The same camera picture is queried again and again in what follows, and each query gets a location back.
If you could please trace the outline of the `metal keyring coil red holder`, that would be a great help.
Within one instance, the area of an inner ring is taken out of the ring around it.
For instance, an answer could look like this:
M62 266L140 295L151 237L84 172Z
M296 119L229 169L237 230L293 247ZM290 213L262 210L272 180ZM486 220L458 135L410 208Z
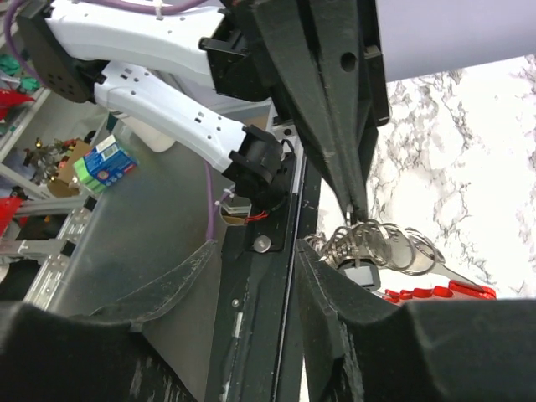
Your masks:
M328 238L310 234L305 241L319 260L337 271L368 268L370 281L355 279L361 287L395 305L417 301L495 301L496 292L478 285L447 268L446 260L434 243L419 230L370 219L343 225ZM390 290L381 287L379 272L388 270L412 278L436 274L448 280L445 285Z

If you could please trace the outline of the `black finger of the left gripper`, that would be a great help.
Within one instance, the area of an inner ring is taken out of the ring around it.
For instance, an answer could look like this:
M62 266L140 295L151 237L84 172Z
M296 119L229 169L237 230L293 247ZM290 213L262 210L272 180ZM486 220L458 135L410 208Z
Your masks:
M255 1L251 12L309 158L341 210L366 220L375 141L389 119L376 3Z

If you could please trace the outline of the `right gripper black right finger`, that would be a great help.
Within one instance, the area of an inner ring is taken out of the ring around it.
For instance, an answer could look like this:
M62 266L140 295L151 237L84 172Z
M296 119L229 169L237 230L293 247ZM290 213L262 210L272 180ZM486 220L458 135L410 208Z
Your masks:
M310 400L534 400L534 301L396 306L295 252Z

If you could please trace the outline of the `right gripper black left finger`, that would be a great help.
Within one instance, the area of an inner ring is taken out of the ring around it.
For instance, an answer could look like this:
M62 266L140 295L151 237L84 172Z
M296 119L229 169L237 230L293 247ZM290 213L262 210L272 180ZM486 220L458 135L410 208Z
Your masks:
M191 291L216 250L183 263L89 316L62 317L22 301L1 304L3 401L192 401L143 329Z

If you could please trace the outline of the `black key tag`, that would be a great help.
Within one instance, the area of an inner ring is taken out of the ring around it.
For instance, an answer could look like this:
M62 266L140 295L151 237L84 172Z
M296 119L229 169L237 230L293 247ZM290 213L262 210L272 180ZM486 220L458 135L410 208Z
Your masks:
M368 260L347 260L339 270L351 281L368 291L377 291L381 287L379 269Z

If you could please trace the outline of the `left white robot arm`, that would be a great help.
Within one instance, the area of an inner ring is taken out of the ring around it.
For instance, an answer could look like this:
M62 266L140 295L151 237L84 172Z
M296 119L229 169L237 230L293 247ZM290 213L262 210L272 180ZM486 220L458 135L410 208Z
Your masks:
M53 92L140 122L197 153L263 210L284 198L282 146L157 77L243 101L271 99L343 212L368 215L366 181L389 119L372 1L11 1L26 70Z

